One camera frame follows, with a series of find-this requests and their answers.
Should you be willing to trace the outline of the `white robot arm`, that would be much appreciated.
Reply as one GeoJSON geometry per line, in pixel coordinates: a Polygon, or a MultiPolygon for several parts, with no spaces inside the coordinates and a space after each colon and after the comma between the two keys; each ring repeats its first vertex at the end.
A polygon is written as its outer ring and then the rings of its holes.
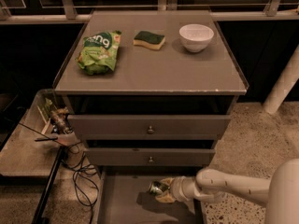
{"type": "Polygon", "coordinates": [[[149,193],[160,203],[220,201],[225,193],[264,206],[265,224],[299,224],[299,160],[282,163],[270,179],[204,168],[196,176],[153,181],[149,193]]]}

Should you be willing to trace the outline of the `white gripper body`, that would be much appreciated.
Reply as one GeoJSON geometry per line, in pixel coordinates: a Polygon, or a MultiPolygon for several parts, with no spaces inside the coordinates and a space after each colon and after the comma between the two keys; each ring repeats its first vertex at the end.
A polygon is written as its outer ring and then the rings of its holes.
{"type": "Polygon", "coordinates": [[[187,202],[195,197],[195,181],[193,177],[175,177],[170,185],[170,193],[179,202],[187,202]]]}

